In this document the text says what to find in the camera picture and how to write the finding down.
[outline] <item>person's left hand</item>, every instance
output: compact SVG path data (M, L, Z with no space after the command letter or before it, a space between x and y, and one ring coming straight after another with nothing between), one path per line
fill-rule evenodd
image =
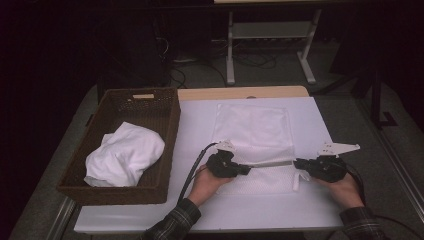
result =
M233 178L215 177L206 165L200 166L195 176L193 187L187 198L198 207L212 197L219 187L233 180Z

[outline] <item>white cloth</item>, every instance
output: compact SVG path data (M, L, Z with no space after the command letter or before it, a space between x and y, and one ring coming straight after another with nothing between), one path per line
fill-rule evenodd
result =
M158 133L124 122L115 133L105 134L101 146L87 156L84 181L96 187L137 186L164 147Z
M218 104L213 142L229 139L233 161L241 164L295 159L289 115L285 108ZM299 172L293 166L252 168L237 176L218 194L278 194L298 189Z

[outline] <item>black wire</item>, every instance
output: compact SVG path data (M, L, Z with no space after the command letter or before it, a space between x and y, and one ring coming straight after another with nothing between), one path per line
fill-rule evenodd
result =
M402 227L404 227L405 229L407 229L409 232L411 232L412 234L414 234L418 239L421 239L421 240L424 240L424 238L423 237L421 237L414 229L412 229L412 228L410 228L410 227L408 227L406 224L404 224L404 223L402 223L402 222L400 222L400 221L398 221L398 220L395 220L395 219L393 219L393 218L389 218L389 217L385 217L385 216L381 216L381 215L374 215L374 217L376 217L376 218L381 218L381 219L385 219L385 220L388 220L388 221L391 221L391 222L394 222L394 223L396 223L396 224L399 224L399 225L401 225Z
M92 35L93 39L95 40L95 42L97 43L97 45L113 60L115 61L118 65L120 65L125 71L127 71L130 75L132 75L133 77L141 80L141 81L147 81L149 82L146 78L139 76L138 74L136 74L135 72L131 71L131 69L129 69L124 63L122 63L117 57L115 57L110 51L109 49L106 48L106 46L103 45L103 43L98 39L95 30L94 33Z
M165 61L166 59L166 54L169 51L169 42L166 38L164 37L156 37L156 40L160 40L165 42L165 50L163 50L163 53L159 54L159 57L162 59L162 63Z
M188 188L188 185L190 185L190 182L191 182L191 180L192 180L192 178L193 178L193 174L194 174L194 172L196 171L197 166L198 166L198 165L199 165L199 163L200 163L200 160L202 160L202 158L203 158L203 156L205 155L206 151L207 151L210 147L212 147L213 145L216 145L216 143L211 143L211 144L209 144L209 145L208 145L205 149L203 149L203 150L200 152L199 156L197 157L196 161L195 161L195 162L194 162L194 164L193 164L193 167L191 167L190 173L187 175L187 178L186 178L186 181L185 181L185 183L184 183L184 186L183 186L183 188L181 189L180 196L178 197L178 202L180 202L181 200L183 200L183 198L184 198L184 194L185 194L185 192L186 192L186 190L187 190L187 188Z
M184 87L184 88L186 88L186 89L187 89L187 86L185 85L185 82L186 82L186 75L184 74L184 72L182 72L181 70L178 70L178 69L176 69L176 68L172 68L171 70L175 70L175 71L179 72L179 73L183 76L183 80L182 80L182 81L179 81L179 80L175 79L175 78L172 76L172 74L171 74L171 73L169 73L169 76L170 76L171 80L173 80L173 81L175 81L175 82L177 82L177 83L179 83L179 84L180 84L177 88Z
M219 76L221 77L222 81L224 82L224 86L227 87L227 81L226 81L224 75L221 73L221 71L219 71L211 63L209 63L209 61L198 59L198 60L195 60L195 61L192 61L192 62L179 63L178 65L180 67L201 65L201 66L206 66L206 67L212 68L213 70L215 70L219 74Z
M282 51L286 51L287 49L289 49L290 47L292 47L295 43L297 43L299 41L300 41L300 39L292 40L285 48L282 49ZM265 57L265 56L267 56L267 54L264 53L264 51L261 47L257 47L257 49L261 52L261 54L259 54L259 56L262 57L263 59L265 59L265 61L262 62L262 63L256 63L256 62L252 61L251 59L249 59L248 57L244 58L244 60L247 60L251 63L243 62L243 60L241 60L238 55L234 55L233 57L239 64L249 66L249 67L257 67L257 68L261 68L261 69L273 69L277 66L277 58L278 58L277 55L273 56L273 55L268 54L270 56L270 59L268 59L267 57ZM271 66L264 67L264 65L266 65L270 62L273 63Z
M199 170L198 172L196 172L196 174L194 174L194 176L191 178L191 180L193 181L194 178L196 178L197 175L199 175L200 172L202 172L203 170L205 170L207 167L203 168L202 170Z
M359 173L359 171L354 167L354 166L352 166L352 165L350 165L350 164L348 164L348 163L346 163L346 165L349 167L349 168L351 168L351 169L353 169L354 171L350 171L350 170L348 170L348 173L350 174L350 175L352 175L352 177L355 179L355 182L358 184L358 187L359 187L359 190L360 190L360 195L361 195L361 199L362 199L362 201L363 201L363 203L364 203L364 205L365 205L365 192L364 192L364 182L363 182L363 180L362 180L362 177L361 177L361 174ZM388 221L392 221L392 222L394 222L394 223L396 223L396 224L399 224L399 225L401 225L402 227L404 227L405 229L407 229L409 232L411 232L413 235L415 235L418 239L420 239L420 240L424 240L424 238L423 237L421 237L414 229L412 229L412 228L410 228L409 226L407 226L406 224L404 224L404 223L402 223L402 222L400 222L400 221L398 221L398 220L395 220L395 219L392 219L392 218L389 218L389 217L385 217L385 216L381 216L381 215L374 215L374 217L376 217L376 218L380 218L380 219L385 219L385 220L388 220ZM329 240L334 234L336 233L336 231L334 231L334 232L332 232L332 233L330 233L326 238L325 238L325 240Z
M330 238L336 233L337 231L331 232L324 240L330 240Z

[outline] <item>plaid sleeve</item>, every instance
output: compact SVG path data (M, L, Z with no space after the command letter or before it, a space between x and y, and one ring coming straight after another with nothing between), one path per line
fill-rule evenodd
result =
M199 220L200 216L201 214L197 206L190 200L183 199L162 221L148 229L141 239L183 239L191 227Z
M380 224L366 207L347 209L340 213L344 233L352 240L380 240L389 239L381 229Z

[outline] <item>person's right hand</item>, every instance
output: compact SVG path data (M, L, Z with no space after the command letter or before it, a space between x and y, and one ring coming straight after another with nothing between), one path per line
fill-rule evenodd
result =
M359 195L359 187L349 173L347 173L342 180L335 183L325 182L316 178L315 181L328 187L334 200L336 200L343 209L364 206Z
M193 187L187 198L198 207L212 197L219 187L233 180L233 178L215 177L206 165L200 166L195 176Z

